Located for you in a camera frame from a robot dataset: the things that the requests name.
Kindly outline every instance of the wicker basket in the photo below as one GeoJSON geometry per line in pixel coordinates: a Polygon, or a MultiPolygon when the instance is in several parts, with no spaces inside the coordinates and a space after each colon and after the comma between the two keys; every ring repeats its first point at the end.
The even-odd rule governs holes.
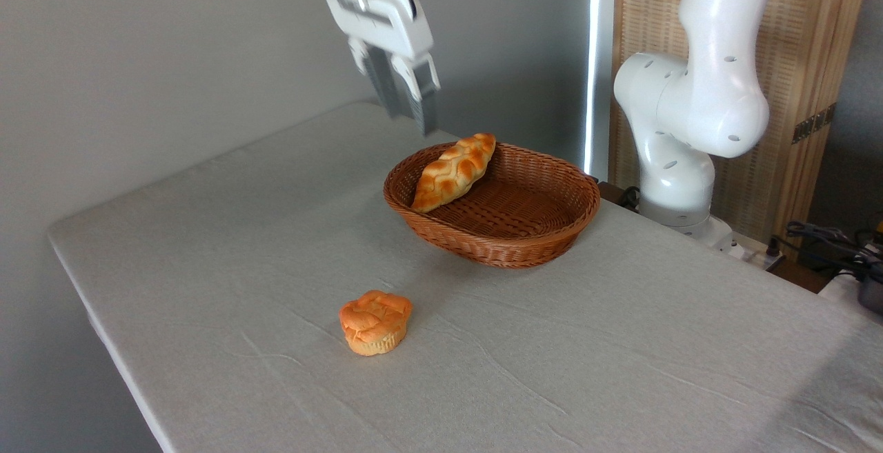
{"type": "Polygon", "coordinates": [[[488,172],[466,196],[420,214],[417,180],[453,143],[430,146],[389,172],[384,198],[429,243],[499,268],[529,268],[571,248],[600,202],[592,177],[567,161],[498,143],[488,172]]]}

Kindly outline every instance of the cupcake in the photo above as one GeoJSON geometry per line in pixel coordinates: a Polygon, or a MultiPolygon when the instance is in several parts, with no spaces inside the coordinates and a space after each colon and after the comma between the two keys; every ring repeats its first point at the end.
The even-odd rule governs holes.
{"type": "Polygon", "coordinates": [[[409,299],[379,290],[370,290],[344,305],[340,326],[350,349],[364,356],[393,350],[408,331],[411,308],[409,299]]]}

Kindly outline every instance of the bread roll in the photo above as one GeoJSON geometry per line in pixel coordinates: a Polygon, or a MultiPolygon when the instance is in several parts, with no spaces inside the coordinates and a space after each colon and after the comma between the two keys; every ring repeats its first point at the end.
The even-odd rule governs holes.
{"type": "Polygon", "coordinates": [[[350,349],[372,356],[390,352],[404,339],[413,306],[404,296],[370,290],[340,309],[340,325],[350,349]]]}
{"type": "Polygon", "coordinates": [[[496,138],[492,134],[460,139],[423,169],[410,207],[426,213],[466,194],[488,170],[495,148],[496,138]]]}

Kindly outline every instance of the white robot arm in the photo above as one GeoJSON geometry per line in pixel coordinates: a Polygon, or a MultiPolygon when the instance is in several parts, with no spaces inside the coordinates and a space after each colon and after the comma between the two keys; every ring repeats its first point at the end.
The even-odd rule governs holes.
{"type": "Polygon", "coordinates": [[[715,167],[763,136],[769,106],[755,42],[768,0],[681,0],[690,59],[638,53],[616,74],[640,163],[640,213],[728,252],[732,230],[711,217],[715,167]]]}
{"type": "Polygon", "coordinates": [[[371,79],[389,116],[411,114],[423,135],[432,132],[436,126],[435,92],[439,79],[429,55],[433,36],[420,3],[326,1],[337,26],[349,37],[356,66],[371,79]],[[399,98],[398,83],[407,92],[407,106],[399,98]]]}

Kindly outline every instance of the white wall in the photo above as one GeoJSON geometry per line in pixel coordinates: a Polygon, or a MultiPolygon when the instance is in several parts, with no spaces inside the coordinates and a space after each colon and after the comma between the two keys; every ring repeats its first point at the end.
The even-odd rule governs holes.
{"type": "Polygon", "coordinates": [[[852,235],[883,221],[883,0],[863,0],[810,221],[852,235]]]}
{"type": "MultiPolygon", "coordinates": [[[[442,127],[581,163],[586,0],[421,0],[442,127]]],[[[155,451],[45,239],[369,97],[322,0],[0,0],[0,451],[155,451]]]]}

